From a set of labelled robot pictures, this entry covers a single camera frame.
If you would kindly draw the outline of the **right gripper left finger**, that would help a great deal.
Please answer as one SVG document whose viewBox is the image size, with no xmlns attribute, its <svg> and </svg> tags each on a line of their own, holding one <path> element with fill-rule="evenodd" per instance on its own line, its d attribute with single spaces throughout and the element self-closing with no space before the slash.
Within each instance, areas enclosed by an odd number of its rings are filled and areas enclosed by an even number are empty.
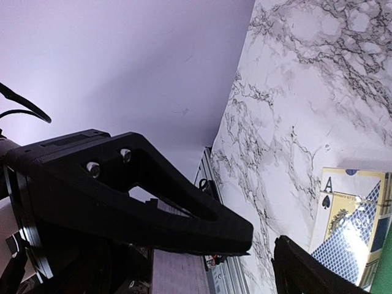
<svg viewBox="0 0 392 294">
<path fill-rule="evenodd" d="M 36 160 L 37 215 L 79 232 L 196 255 L 245 255 L 252 224 L 195 187 L 142 135 L 53 148 Z"/>
</svg>

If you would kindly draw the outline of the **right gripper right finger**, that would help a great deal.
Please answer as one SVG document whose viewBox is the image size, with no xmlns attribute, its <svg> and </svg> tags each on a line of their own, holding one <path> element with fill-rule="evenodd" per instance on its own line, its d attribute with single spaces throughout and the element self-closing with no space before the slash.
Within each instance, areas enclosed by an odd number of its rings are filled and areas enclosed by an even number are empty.
<svg viewBox="0 0 392 294">
<path fill-rule="evenodd" d="M 285 235 L 275 239 L 271 262 L 278 293 L 366 293 L 324 267 Z"/>
</svg>

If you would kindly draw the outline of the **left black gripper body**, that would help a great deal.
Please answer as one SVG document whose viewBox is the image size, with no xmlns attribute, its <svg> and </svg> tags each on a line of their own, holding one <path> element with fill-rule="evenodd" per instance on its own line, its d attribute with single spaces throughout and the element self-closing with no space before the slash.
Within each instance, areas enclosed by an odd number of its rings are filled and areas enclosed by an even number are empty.
<svg viewBox="0 0 392 294">
<path fill-rule="evenodd" d="M 1 293 L 144 293 L 151 260 L 136 247 L 39 222 L 1 221 Z"/>
</svg>

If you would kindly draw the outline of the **pink playing card deck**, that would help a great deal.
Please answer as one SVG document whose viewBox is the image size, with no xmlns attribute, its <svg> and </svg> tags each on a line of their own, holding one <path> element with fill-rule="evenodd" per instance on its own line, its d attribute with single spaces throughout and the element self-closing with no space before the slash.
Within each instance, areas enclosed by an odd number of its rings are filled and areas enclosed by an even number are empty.
<svg viewBox="0 0 392 294">
<path fill-rule="evenodd" d="M 201 256 L 154 250 L 151 293 L 208 294 L 210 292 Z"/>
</svg>

